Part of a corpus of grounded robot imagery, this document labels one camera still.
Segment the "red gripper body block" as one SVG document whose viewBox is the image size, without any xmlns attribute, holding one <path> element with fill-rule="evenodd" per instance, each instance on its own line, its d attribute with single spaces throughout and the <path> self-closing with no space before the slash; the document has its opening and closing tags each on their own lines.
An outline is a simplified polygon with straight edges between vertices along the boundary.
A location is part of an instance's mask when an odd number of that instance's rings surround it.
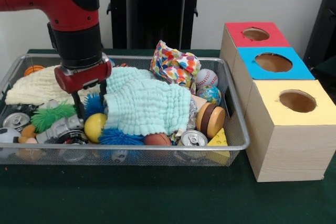
<svg viewBox="0 0 336 224">
<path fill-rule="evenodd" d="M 69 94 L 94 87 L 97 83 L 105 81 L 110 77 L 111 71 L 110 60 L 79 72 L 73 72 L 63 66 L 54 69 L 58 85 Z"/>
</svg>

